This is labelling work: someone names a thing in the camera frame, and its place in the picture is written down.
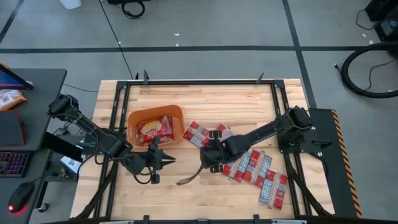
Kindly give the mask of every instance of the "black cable coil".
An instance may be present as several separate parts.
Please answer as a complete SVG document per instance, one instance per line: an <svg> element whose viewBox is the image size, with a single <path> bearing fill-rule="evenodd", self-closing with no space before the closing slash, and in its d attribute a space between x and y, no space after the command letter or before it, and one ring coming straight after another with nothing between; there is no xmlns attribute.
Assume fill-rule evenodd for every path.
<svg viewBox="0 0 398 224"><path fill-rule="evenodd" d="M133 2L138 3L138 4L142 7L142 11L141 11L140 14L138 14L138 15L134 15L134 14L132 14L131 12L125 10L125 8L124 8L124 7L126 7L126 4L127 4L127 3L133 3ZM127 1L124 1L124 2L122 3L122 11L123 11L123 14L124 14L126 17L128 17L128 18L130 18L130 19L138 19L138 18L140 18L142 15L144 15L144 13L145 13L145 5L144 5L144 3L142 3L142 1L140 1L140 0L127 0Z"/></svg>
<svg viewBox="0 0 398 224"><path fill-rule="evenodd" d="M354 53L352 53L348 58L344 61L344 64L341 68L341 80L345 84L345 86L353 91L354 93L361 95L361 96L366 96L369 98L390 98L390 97L395 97L398 96L398 90L391 91L391 92L386 92L386 93L373 93L368 90L363 90L356 86L350 79L348 75L348 67L351 64L351 62L361 54L368 52L370 50L389 50L397 48L398 49L398 42L383 42L383 43L378 43L378 44L372 44L366 47L363 47Z"/></svg>

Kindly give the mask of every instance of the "desk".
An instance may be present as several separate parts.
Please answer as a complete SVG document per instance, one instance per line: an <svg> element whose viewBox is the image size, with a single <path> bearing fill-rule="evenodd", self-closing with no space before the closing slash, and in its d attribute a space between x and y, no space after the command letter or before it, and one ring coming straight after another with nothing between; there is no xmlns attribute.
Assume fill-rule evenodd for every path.
<svg viewBox="0 0 398 224"><path fill-rule="evenodd" d="M50 117L46 115L48 105L60 93L67 71L63 69L12 69L25 80L33 82L34 89L23 91L27 102L15 107L24 122L22 131L25 136L25 146L1 150L35 151L24 178L1 178L0 219L1 223L28 223L30 214L39 201L43 180L34 182L35 189L29 198L27 206L19 213L12 214L7 209L9 197L23 183L42 177L47 170L52 155L49 149L41 149L41 142L49 125Z"/></svg>
<svg viewBox="0 0 398 224"><path fill-rule="evenodd" d="M300 80L288 79L284 83L290 106L306 108ZM99 88L93 121L103 128L109 127L116 84L117 81L102 81ZM195 120L214 129L224 122L235 134L248 133L275 119L271 88L265 85L132 86L127 115L135 110L171 104L182 107L185 126ZM209 170L202 171L187 185L176 186L176 181L191 176L199 168L199 149L184 139L162 149L177 161L160 171L160 184L140 185L125 168L119 167L112 220L142 220L144 215L150 215L151 220L252 219L253 214L260 214L260 218L294 217L289 191L282 210L271 210L258 204L259 189L245 182L238 184L222 174L211 174ZM260 142L252 149L266 151L273 157L271 169L286 173L276 137ZM301 160L308 188L324 208L333 213L322 163L308 154L302 154ZM87 161L81 168L71 217L78 215L96 192L100 172L101 167L94 160ZM301 193L298 187L296 189L303 213ZM100 215L104 215L106 199L107 194L103 197Z"/></svg>

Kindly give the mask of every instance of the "food package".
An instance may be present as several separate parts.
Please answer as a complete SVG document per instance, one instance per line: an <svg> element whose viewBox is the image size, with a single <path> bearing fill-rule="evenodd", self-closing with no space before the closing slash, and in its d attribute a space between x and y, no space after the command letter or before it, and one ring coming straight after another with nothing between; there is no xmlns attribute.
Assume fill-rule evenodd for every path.
<svg viewBox="0 0 398 224"><path fill-rule="evenodd" d="M156 136L160 137L160 143L174 141L171 116L165 115L160 119L147 121L136 126L136 138L141 146L152 144Z"/></svg>
<svg viewBox="0 0 398 224"><path fill-rule="evenodd" d="M224 141L225 139L228 139L229 137L234 135L231 131L231 128L224 123L221 123L220 125L218 125L218 127L216 129L221 131L220 141Z"/></svg>
<svg viewBox="0 0 398 224"><path fill-rule="evenodd" d="M284 202L286 185L286 175L269 169L261 189L259 202L266 204L269 208L281 210Z"/></svg>
<svg viewBox="0 0 398 224"><path fill-rule="evenodd" d="M27 101L19 90L0 90L0 111L9 110Z"/></svg>
<svg viewBox="0 0 398 224"><path fill-rule="evenodd" d="M271 156L263 151L253 150L251 153L249 165L243 174L242 179L251 184L262 188L266 172L270 168L272 162Z"/></svg>
<svg viewBox="0 0 398 224"><path fill-rule="evenodd" d="M209 142L209 130L192 121L187 130L184 132L184 138L198 148L205 146Z"/></svg>
<svg viewBox="0 0 398 224"><path fill-rule="evenodd" d="M245 152L243 156L241 156L235 162L226 164L223 168L223 174L240 183L242 181L244 171L249 164L250 155L250 152Z"/></svg>

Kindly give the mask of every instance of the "monitor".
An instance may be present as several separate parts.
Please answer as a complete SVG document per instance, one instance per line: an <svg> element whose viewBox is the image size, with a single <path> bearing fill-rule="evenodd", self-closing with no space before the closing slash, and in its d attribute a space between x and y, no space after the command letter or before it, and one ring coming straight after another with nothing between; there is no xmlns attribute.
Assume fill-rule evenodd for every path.
<svg viewBox="0 0 398 224"><path fill-rule="evenodd" d="M31 90L33 85L0 64L0 90Z"/></svg>

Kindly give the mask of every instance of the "wooden tabletop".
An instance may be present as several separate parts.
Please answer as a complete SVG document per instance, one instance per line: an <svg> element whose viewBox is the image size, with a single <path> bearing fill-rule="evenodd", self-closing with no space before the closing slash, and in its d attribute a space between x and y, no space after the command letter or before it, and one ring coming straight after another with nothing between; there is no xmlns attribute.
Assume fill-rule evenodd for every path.
<svg viewBox="0 0 398 224"><path fill-rule="evenodd" d="M284 81L289 105L307 108L300 80ZM101 82L93 117L100 127L109 127L116 82ZM208 129L226 123L235 134L246 134L275 119L271 88L268 85L132 86L127 114L163 105L179 105L183 109L186 127L193 120ZM239 184L223 174L212 174L208 169L187 185L175 185L176 181L190 177L199 168L199 148L182 139L162 149L177 158L177 161L160 171L160 184L138 184L123 166L119 167L113 220L142 220L144 215L150 215L151 220L250 219L254 214L259 214L260 218L294 217L289 189L282 210L276 210L258 203L260 189L244 181ZM286 174L276 137L260 142L252 149L260 149L271 155L271 169ZM308 154L301 154L301 159L307 187L324 208L333 213L322 163ZM101 166L97 166L93 159L81 168L71 217L78 215L96 192L100 171ZM146 181L148 176L139 178ZM296 189L303 214L301 191L297 186ZM102 215L107 196L105 193Z"/></svg>

